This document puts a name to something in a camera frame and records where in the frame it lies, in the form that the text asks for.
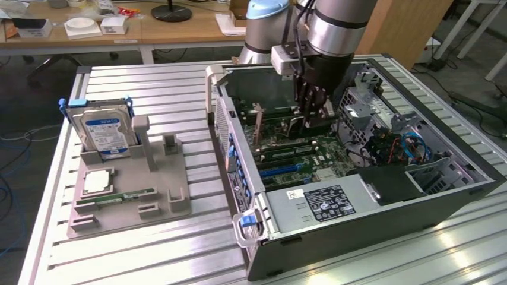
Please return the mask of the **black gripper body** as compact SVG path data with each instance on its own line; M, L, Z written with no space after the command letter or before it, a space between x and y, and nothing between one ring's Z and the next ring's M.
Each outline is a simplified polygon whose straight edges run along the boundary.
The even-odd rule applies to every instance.
M340 85L352 63L354 54L346 56L312 55L305 58L304 80L331 94Z

